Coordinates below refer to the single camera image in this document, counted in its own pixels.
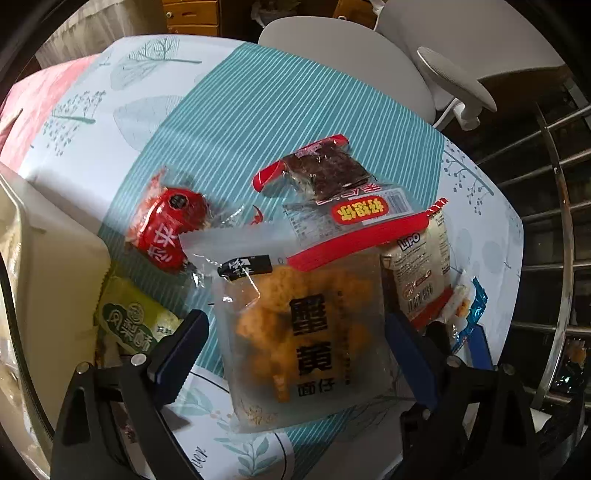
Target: stainless steel bar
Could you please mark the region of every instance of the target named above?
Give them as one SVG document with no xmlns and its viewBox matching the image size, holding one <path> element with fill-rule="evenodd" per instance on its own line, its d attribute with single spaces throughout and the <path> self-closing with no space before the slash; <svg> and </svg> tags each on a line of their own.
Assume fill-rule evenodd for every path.
<svg viewBox="0 0 591 480">
<path fill-rule="evenodd" d="M 545 212 L 538 212 L 538 213 L 531 213 L 530 215 L 524 215 L 521 217 L 521 221 L 523 223 L 534 223 L 539 222 L 541 220 L 547 220 L 548 218 L 556 217 L 560 215 L 560 209 L 554 208 L 552 210 L 546 210 Z"/>
<path fill-rule="evenodd" d="M 573 290 L 574 290 L 574 231 L 573 219 L 570 216 L 570 201 L 569 190 L 562 171 L 560 157 L 556 150 L 556 144 L 552 138 L 552 134 L 548 129 L 544 115 L 540 107 L 536 105 L 537 114 L 536 120 L 540 126 L 542 137 L 548 153 L 550 154 L 550 161 L 552 163 L 554 178 L 556 180 L 556 187 L 558 189 L 558 200 L 560 202 L 560 217 L 562 218 L 562 236 L 563 236 L 563 276 L 562 276 L 562 292 L 560 294 L 560 308 L 558 310 L 558 319 L 556 321 L 556 331 L 554 332 L 554 339 L 552 340 L 552 347 L 550 354 L 542 374 L 542 379 L 535 392 L 534 399 L 531 402 L 532 408 L 540 408 L 544 401 L 545 395 L 550 390 L 550 385 L 554 379 L 554 375 L 558 370 L 560 363 L 560 356 L 564 348 L 564 341 L 566 339 L 566 327 L 569 324 L 570 310 L 573 304 Z"/>
<path fill-rule="evenodd" d="M 541 263 L 538 265 L 523 265 L 522 272 L 539 272 L 539 271 L 555 271 L 562 270 L 564 265 L 562 263 Z"/>
<path fill-rule="evenodd" d="M 486 163 L 488 161 L 491 161 L 493 158 L 497 158 L 500 155 L 502 155 L 503 153 L 508 152 L 509 150 L 513 150 L 514 148 L 519 147 L 520 145 L 523 145 L 524 143 L 527 143 L 530 140 L 533 140 L 534 138 L 539 137 L 542 134 L 542 132 L 540 132 L 539 130 L 536 130 L 533 133 L 530 133 L 529 135 L 520 138 L 519 140 L 507 145 L 506 147 L 500 148 L 499 150 L 497 150 L 496 152 L 493 152 L 489 155 L 487 155 L 486 157 L 481 158 L 480 160 L 476 160 L 474 163 L 478 166 L 482 165 L 483 163 Z"/>
<path fill-rule="evenodd" d="M 529 393 L 530 395 L 535 395 L 535 390 L 533 388 L 526 387 L 524 385 L 523 389 L 525 390 L 525 393 Z M 557 393 L 548 392 L 546 394 L 545 399 L 555 405 L 566 405 L 571 400 L 571 397 L 567 397 L 566 395 L 560 395 Z M 591 401 L 585 402 L 585 410 L 591 410 Z"/>
<path fill-rule="evenodd" d="M 523 265 L 521 267 L 522 272 L 547 272 L 547 271 L 556 271 L 562 270 L 564 265 L 562 263 L 541 263 L 538 265 Z M 591 268 L 591 260 L 577 260 L 573 262 L 573 269 L 574 270 L 585 270 L 586 268 Z"/>
<path fill-rule="evenodd" d="M 548 125 L 548 129 L 550 131 L 556 130 L 557 128 L 563 127 L 563 126 L 581 118 L 582 116 L 587 116 L 587 115 L 591 115 L 591 105 L 587 105 L 586 107 L 581 108 L 581 110 L 577 110 L 576 112 L 570 113 L 567 116 L 564 116 L 564 117 L 556 120 L 556 122 L 553 122 L 550 125 Z M 524 143 L 526 143 L 530 140 L 533 140 L 534 138 L 539 137 L 541 134 L 542 134 L 542 132 L 540 130 L 537 130 L 537 131 L 535 131 L 523 138 L 520 138 L 519 140 L 513 142 L 512 144 L 509 144 L 506 147 L 503 147 L 503 148 L 497 150 L 496 152 L 493 152 L 490 155 L 487 155 L 486 157 L 481 158 L 480 160 L 476 160 L 475 163 L 476 163 L 476 165 L 482 165 L 483 163 L 486 163 L 489 160 L 492 160 L 493 158 L 497 158 L 499 155 L 502 155 L 503 153 L 508 152 L 509 150 L 513 150 L 514 148 L 517 148 L 520 145 L 523 145 Z"/>
<path fill-rule="evenodd" d="M 579 164 L 588 158 L 591 158 L 591 148 L 586 148 L 585 150 L 581 150 L 570 157 L 565 158 L 564 160 L 559 160 L 559 164 L 562 168 L 574 167 L 576 164 Z M 552 171 L 551 165 L 546 165 L 544 167 L 536 168 L 535 170 L 529 171 L 528 173 L 524 173 L 523 175 L 519 175 L 518 177 L 514 177 L 509 180 L 501 181 L 496 184 L 500 189 L 504 187 L 508 187 L 509 185 L 513 185 L 515 183 L 519 183 L 524 180 L 533 179 L 535 177 L 539 177 L 540 175 Z"/>
<path fill-rule="evenodd" d="M 543 325 L 541 323 L 528 322 L 511 322 L 511 328 L 540 333 L 554 333 L 556 331 L 556 325 Z M 591 337 L 591 327 L 568 326 L 566 327 L 566 336 Z"/>
<path fill-rule="evenodd" d="M 536 168 L 535 170 L 529 171 L 528 173 L 524 173 L 523 175 L 519 175 L 518 177 L 514 177 L 509 180 L 501 181 L 501 182 L 497 183 L 496 186 L 499 187 L 500 189 L 503 189 L 505 187 L 508 187 L 509 185 L 513 185 L 514 183 L 519 183 L 524 180 L 529 180 L 529 179 L 539 177 L 543 173 L 547 173 L 549 171 L 552 171 L 552 166 L 546 165 L 544 167 Z"/>
<path fill-rule="evenodd" d="M 578 212 L 580 210 L 585 210 L 586 208 L 590 208 L 590 207 L 591 207 L 591 200 L 585 200 L 584 202 L 579 202 L 579 203 L 572 203 L 570 206 L 570 212 L 571 213 Z M 560 209 L 554 208 L 551 210 L 546 210 L 545 212 L 524 215 L 523 217 L 521 217 L 521 221 L 523 223 L 533 223 L 533 222 L 539 222 L 541 220 L 547 220 L 548 218 L 552 218 L 552 217 L 555 217 L 558 215 L 560 215 Z"/>
</svg>

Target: red fabric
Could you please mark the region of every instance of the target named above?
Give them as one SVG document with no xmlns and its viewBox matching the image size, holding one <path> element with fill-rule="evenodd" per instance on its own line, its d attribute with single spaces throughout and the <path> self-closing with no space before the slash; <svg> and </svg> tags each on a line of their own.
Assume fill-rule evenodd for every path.
<svg viewBox="0 0 591 480">
<path fill-rule="evenodd" d="M 60 101 L 70 85 L 76 81 L 97 55 L 68 61 L 35 72 L 14 84 L 2 110 L 8 118 L 22 109 L 0 153 L 0 161 L 18 172 L 35 135 Z"/>
<path fill-rule="evenodd" d="M 4 144 L 8 139 L 8 135 L 10 135 L 10 132 L 12 131 L 12 127 L 14 127 L 14 124 L 16 123 L 21 113 L 22 110 L 19 110 L 16 114 L 12 115 L 6 121 L 4 119 L 4 116 L 2 117 L 2 120 L 0 121 L 0 154 L 2 153 Z"/>
</svg>

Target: green snack package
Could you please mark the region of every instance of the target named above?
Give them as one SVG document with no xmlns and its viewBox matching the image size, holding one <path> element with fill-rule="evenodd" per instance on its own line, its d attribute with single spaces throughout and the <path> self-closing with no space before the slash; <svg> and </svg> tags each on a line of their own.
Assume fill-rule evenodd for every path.
<svg viewBox="0 0 591 480">
<path fill-rule="evenodd" d="M 141 292 L 131 280 L 117 276 L 107 280 L 96 316 L 100 326 L 129 353 L 148 353 L 181 324 L 174 313 Z"/>
</svg>

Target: barcode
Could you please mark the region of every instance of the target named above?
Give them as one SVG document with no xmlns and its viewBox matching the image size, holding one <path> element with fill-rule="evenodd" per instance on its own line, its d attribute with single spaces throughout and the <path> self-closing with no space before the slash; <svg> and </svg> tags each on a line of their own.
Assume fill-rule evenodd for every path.
<svg viewBox="0 0 591 480">
<path fill-rule="evenodd" d="M 392 213 L 399 215 L 410 211 L 410 205 L 400 190 L 385 192 L 385 197 Z"/>
<path fill-rule="evenodd" d="M 417 308 L 420 308 L 423 303 L 429 300 L 433 294 L 433 286 L 428 283 L 419 293 L 408 301 L 408 312 L 413 312 Z"/>
</svg>

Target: chair backrest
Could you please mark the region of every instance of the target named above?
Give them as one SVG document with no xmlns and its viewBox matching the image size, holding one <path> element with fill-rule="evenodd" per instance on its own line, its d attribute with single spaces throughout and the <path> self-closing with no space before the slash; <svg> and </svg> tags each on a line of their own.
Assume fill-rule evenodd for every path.
<svg viewBox="0 0 591 480">
<path fill-rule="evenodd" d="M 383 36 L 353 22 L 326 17 L 287 17 L 268 24 L 259 45 L 314 60 L 351 75 L 435 120 L 431 92 L 412 61 Z"/>
<path fill-rule="evenodd" d="M 477 79 L 564 64 L 550 43 L 505 0 L 388 0 L 375 27 L 419 67 L 428 47 Z M 427 81 L 435 106 L 451 96 Z"/>
</svg>

